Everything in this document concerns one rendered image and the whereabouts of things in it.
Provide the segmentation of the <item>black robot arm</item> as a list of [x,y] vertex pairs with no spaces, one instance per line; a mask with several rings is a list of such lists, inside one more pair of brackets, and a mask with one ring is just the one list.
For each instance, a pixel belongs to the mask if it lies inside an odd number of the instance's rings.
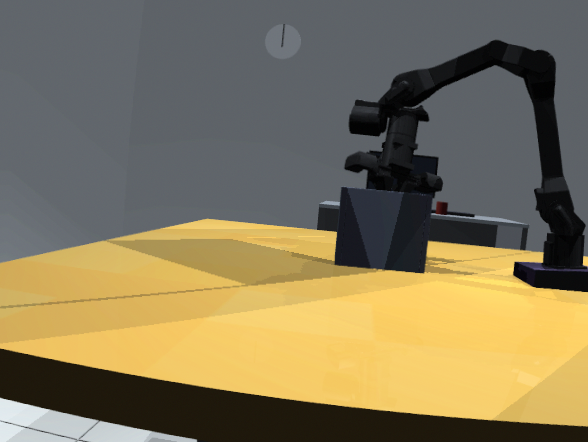
[[428,113],[422,105],[415,109],[409,107],[420,104],[444,86],[493,65],[524,79],[534,108],[542,174],[541,188],[534,189],[536,211],[554,232],[547,233],[542,265],[554,269],[587,269],[583,266],[586,225],[574,213],[562,171],[554,107],[556,65],[548,52],[495,39],[432,68],[398,74],[378,102],[355,100],[349,114],[349,132],[380,136],[388,129],[387,134],[398,133],[416,140],[418,122],[429,122]]

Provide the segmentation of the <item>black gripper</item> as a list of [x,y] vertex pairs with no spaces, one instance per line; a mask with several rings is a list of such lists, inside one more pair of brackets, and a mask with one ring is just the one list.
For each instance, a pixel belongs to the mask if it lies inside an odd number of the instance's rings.
[[[344,168],[357,173],[364,169],[370,170],[371,176],[368,180],[376,190],[391,191],[393,187],[394,192],[405,193],[410,193],[412,189],[424,193],[442,191],[443,180],[440,176],[427,172],[417,175],[410,173],[415,166],[412,164],[413,153],[418,149],[414,138],[390,133],[382,143],[382,148],[384,152],[381,164],[377,163],[376,156],[359,151],[347,157]],[[394,178],[398,178],[395,185]]]

